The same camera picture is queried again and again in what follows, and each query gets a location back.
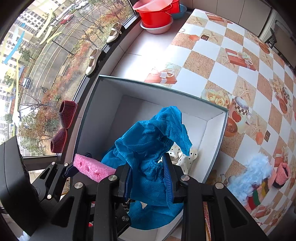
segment knitted shoe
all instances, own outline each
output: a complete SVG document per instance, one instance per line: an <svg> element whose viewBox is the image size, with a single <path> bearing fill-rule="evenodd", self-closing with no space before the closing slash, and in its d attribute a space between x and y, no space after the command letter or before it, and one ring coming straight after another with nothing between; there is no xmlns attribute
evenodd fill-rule
<svg viewBox="0 0 296 241"><path fill-rule="evenodd" d="M281 162L276 171L276 179L273 183L275 188L281 188L285 185L286 181L290 177L290 168L287 163Z"/></svg>
<svg viewBox="0 0 296 241"><path fill-rule="evenodd" d="M68 129L72 123L75 111L77 109L77 103L70 100L64 100L59 108L59 116L62 122L62 126Z"/></svg>
<svg viewBox="0 0 296 241"><path fill-rule="evenodd" d="M50 151L53 153L62 153L67 139L67 130L60 129L52 138L50 142Z"/></svg>

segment road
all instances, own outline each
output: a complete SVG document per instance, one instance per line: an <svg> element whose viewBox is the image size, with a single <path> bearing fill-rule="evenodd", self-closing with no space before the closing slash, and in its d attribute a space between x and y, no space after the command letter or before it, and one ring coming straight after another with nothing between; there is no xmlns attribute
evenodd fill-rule
<svg viewBox="0 0 296 241"><path fill-rule="evenodd" d="M100 17L100 12L93 8L91 4L79 10L75 13L76 17L71 20L68 24L62 25L57 32L62 31L55 41L63 46L68 51L71 51L73 47L78 42L77 38L82 36L81 30L87 30L93 23L89 20L98 19ZM43 92L39 89L40 86L51 88L53 81L55 80L61 66L65 62L69 53L62 49L57 44L50 42L42 50L40 56L37 58L36 63L29 75L32 79L30 88L25 90L22 96L21 104L23 103L34 103L34 99L27 95L26 93L39 97L41 100L43 98Z"/></svg>

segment table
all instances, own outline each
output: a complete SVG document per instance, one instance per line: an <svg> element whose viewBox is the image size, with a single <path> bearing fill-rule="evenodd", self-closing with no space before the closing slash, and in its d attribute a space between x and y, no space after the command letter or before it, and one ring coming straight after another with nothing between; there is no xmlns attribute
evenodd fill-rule
<svg viewBox="0 0 296 241"><path fill-rule="evenodd" d="M288 163L291 177L277 189L262 184L256 208L246 209L268 235L296 197L296 78L254 34L215 14L195 9L145 82L201 97L229 109L228 126L207 183L246 170L256 153L274 167Z"/></svg>

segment window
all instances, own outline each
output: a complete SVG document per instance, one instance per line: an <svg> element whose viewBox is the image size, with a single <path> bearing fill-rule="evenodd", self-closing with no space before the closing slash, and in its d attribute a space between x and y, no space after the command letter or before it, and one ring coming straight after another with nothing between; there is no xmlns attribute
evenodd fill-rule
<svg viewBox="0 0 296 241"><path fill-rule="evenodd" d="M28 8L33 9L43 1L44 0L36 0ZM61 49L56 44L46 45L46 42L43 45L39 45L40 41L47 33L48 28L46 28L44 32L45 34L42 34L40 38L36 39L34 37L29 39L28 33L35 33L36 29L40 30L42 28L41 25L44 24L46 21L46 17L42 17L41 13L36 15L37 13L31 10L26 13L26 21L24 20L26 25L23 27L26 31L26 34L24 36L22 45L26 46L26 48L30 51L29 54L31 57L31 61L25 61L25 63L22 63L22 66L20 62L17 66L14 63L11 69L19 69L19 75L21 76L20 85L22 84L24 77L31 78L31 83L28 83L29 89L20 87L19 92L27 93L29 91L30 95L36 96L38 98L38 102L36 103L40 103L40 106L38 106L37 109L33 108L33 110L31 109L31 107L22 105L24 104L23 101L25 101L25 103L30 103L31 98L29 98L28 96L26 99L19 98L19 111L20 115L22 116L22 121L19 126L14 126L14 133L20 136L20 152L22 155L53 155L53 153L50 152L50 141L51 137L53 137L56 132L62 128L61 123L58 119L58 109L61 102L64 99L73 99L76 91L79 88L79 85L81 84L81 81L85 77L85 70L86 66L89 64L89 56L92 52L92 49L96 47L103 48L105 46L106 39L109 35L108 32L112 28L112 25L115 22L120 22L121 24L124 24L131 16L134 15L134 11L132 10L129 1L108 0L108 3L110 3L110 1L112 1L114 8L106 6L107 8L103 11L103 13L97 11L97 9L100 7L99 4L89 4L87 7L87 11L85 11L84 13L83 11L81 11L81 14L83 13L83 15L80 15L79 11L76 11L76 19L80 19L84 17L84 14L88 14L88 17L86 18L86 20L84 20L85 22L83 23L76 23L75 20L72 20L73 24L77 24L77 28L73 29L73 25L62 26L63 33L69 33L69 36L67 36L63 41L63 47L66 50ZM59 3L59 0L53 0L52 3L56 3L57 5L59 5L59 9L65 10L67 8L65 7L65 5L61 5ZM116 12L117 17L112 14L112 11ZM94 22L97 21L100 17L101 26L99 26L99 23L94 24ZM20 18L18 18L18 20L16 20L15 23L12 25L9 32L14 33L15 28L17 26L20 26L21 24L22 22L20 21ZM59 27L60 26L58 26L57 28L54 27L55 32L52 31L48 38L50 38L54 33L62 31L59 30ZM90 37L92 41L76 38L77 36L81 36L82 34L84 34L81 29L86 31L88 37ZM55 55L53 58L51 58L52 53L56 49L56 53L59 52L60 54ZM67 66L63 75L57 75L57 71L59 71L63 65ZM39 80L39 84L33 83L33 80ZM40 91L40 85L48 88L46 94ZM21 96L20 93L15 93L14 88L13 90L14 91L10 91L9 99L6 103L10 103L10 101L16 99L17 94L19 94L18 96ZM53 108L48 108L48 106L44 105L44 103L48 103ZM4 101L0 102L0 109L4 108L4 105ZM34 123L40 123L40 127L34 128L33 121ZM34 133L29 133L27 131L28 129L32 130Z"/></svg>

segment pink plastic basin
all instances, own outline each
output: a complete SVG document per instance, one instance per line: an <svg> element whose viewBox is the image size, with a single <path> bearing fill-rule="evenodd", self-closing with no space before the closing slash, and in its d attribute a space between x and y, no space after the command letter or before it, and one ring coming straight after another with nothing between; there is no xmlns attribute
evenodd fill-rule
<svg viewBox="0 0 296 241"><path fill-rule="evenodd" d="M154 12L164 9L172 3L173 0L140 0L133 6L134 10L142 12Z"/></svg>

